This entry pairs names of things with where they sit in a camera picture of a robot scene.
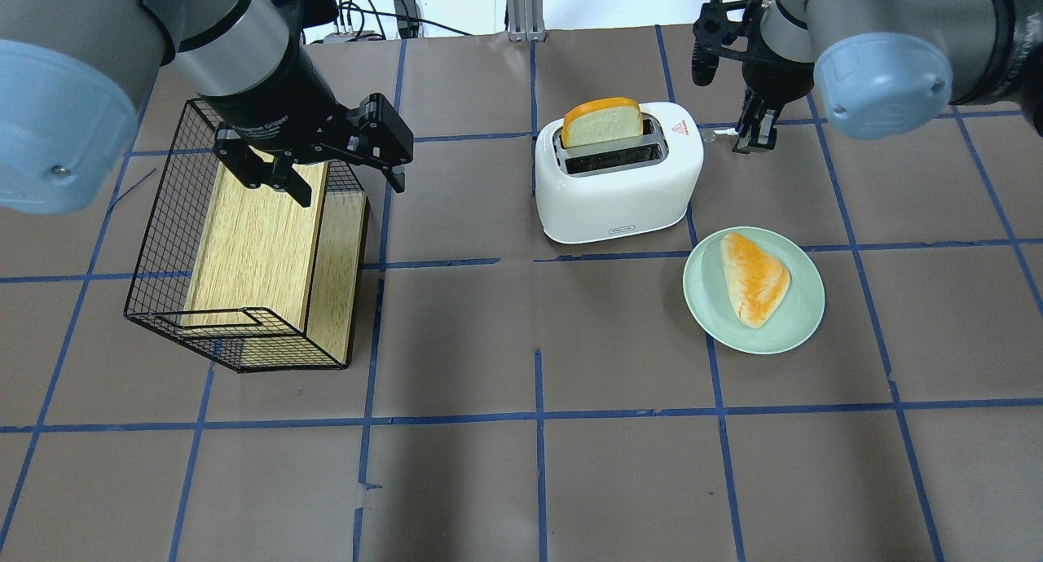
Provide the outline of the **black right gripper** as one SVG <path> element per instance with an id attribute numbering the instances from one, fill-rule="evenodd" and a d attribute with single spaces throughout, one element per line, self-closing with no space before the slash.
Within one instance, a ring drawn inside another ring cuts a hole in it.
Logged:
<path id="1" fill-rule="evenodd" d="M 735 125 L 733 153 L 772 151 L 776 121 L 786 104 L 803 97 L 803 73 L 743 73 L 746 90 Z"/>

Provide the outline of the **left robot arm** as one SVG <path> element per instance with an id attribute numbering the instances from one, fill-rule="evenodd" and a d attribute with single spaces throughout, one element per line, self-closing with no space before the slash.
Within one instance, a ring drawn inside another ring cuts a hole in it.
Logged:
<path id="1" fill-rule="evenodd" d="M 397 192 L 414 136 L 383 94 L 337 102 L 301 32 L 313 0 L 2 0 L 1 203 L 78 212 L 134 142 L 163 66 L 221 120 L 213 154 L 242 186 L 310 205 L 295 165 L 379 169 Z"/>

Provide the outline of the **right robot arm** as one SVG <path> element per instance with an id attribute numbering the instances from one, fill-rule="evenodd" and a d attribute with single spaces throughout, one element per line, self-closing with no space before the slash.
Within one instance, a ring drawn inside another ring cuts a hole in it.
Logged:
<path id="1" fill-rule="evenodd" d="M 849 138 L 998 102 L 1041 131 L 1041 0 L 750 0 L 744 14 L 735 152 L 772 150 L 779 114 L 811 90 Z"/>

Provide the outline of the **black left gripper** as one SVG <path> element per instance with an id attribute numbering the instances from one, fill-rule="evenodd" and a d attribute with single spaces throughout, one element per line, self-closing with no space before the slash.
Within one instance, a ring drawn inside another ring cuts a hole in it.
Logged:
<path id="1" fill-rule="evenodd" d="M 312 187 L 292 161 L 312 165 L 341 158 L 379 169 L 392 191 L 405 191 L 405 168 L 414 158 L 414 135 L 383 94 L 370 94 L 354 108 L 329 97 L 305 97 L 215 101 L 213 109 L 222 121 L 213 139 L 213 153 L 246 190 L 266 186 L 308 209 Z M 246 151 L 247 147 L 276 158 L 265 160 Z"/>

